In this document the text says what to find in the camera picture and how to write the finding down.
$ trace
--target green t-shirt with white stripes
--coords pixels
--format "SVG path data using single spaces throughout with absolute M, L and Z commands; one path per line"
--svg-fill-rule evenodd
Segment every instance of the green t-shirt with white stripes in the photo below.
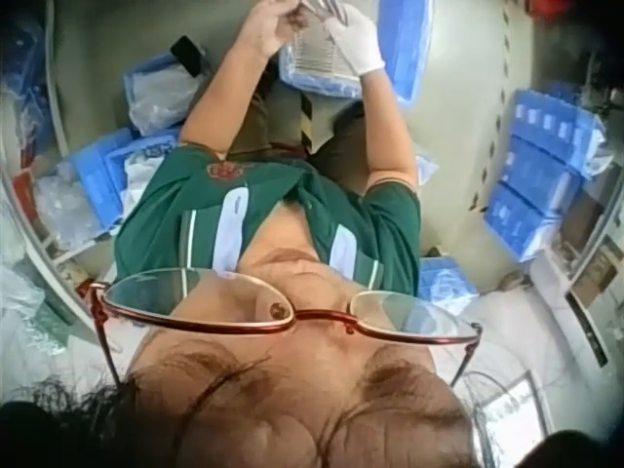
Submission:
M 115 242 L 118 280 L 142 271 L 235 271 L 280 201 L 306 213 L 319 259 L 372 290 L 416 295 L 420 204 L 399 182 L 365 197 L 342 190 L 309 164 L 220 162 L 197 146 L 173 151 Z

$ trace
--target scissors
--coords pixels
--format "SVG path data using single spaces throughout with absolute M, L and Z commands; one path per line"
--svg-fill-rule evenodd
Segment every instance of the scissors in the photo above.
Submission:
M 301 0 L 301 4 L 321 20 L 336 17 L 342 24 L 348 25 L 340 0 Z

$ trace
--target hand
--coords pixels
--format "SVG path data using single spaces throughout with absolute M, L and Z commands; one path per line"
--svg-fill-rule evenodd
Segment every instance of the hand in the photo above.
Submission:
M 259 0 L 237 42 L 269 60 L 307 26 L 300 0 Z
M 342 52 L 347 63 L 358 76 L 385 67 L 379 50 L 377 26 L 360 10 L 344 4 L 348 25 L 337 18 L 326 19 L 324 25 L 331 39 Z

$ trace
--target white latex glove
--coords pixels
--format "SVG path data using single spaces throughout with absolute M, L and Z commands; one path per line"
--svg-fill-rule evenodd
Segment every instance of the white latex glove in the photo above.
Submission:
M 349 25 L 345 26 L 332 17 L 326 19 L 325 29 L 353 72 L 363 76 L 385 67 L 375 23 L 353 5 L 344 4 L 344 10 Z

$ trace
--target white stripe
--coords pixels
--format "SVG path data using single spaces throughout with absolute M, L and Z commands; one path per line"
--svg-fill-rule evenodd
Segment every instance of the white stripe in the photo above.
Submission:
M 188 222 L 188 243 L 186 244 L 186 268 L 191 267 L 193 259 L 193 239 L 195 237 L 195 219 L 197 212 L 191 212 L 191 219 Z
M 213 270 L 236 271 L 243 248 L 243 222 L 250 201 L 250 189 L 238 187 L 223 198 L 214 238 Z
M 369 291 L 372 289 L 372 286 L 374 285 L 374 280 L 377 278 L 378 269 L 379 269 L 379 261 L 375 260 L 374 263 L 372 264 L 372 273 L 370 274 Z
M 182 294 L 183 297 L 188 296 L 188 280 L 186 278 L 186 270 L 180 270 L 180 274 L 182 275 Z
M 358 252 L 358 239 L 342 224 L 338 225 L 330 253 L 330 267 L 347 280 L 353 281 L 355 259 Z

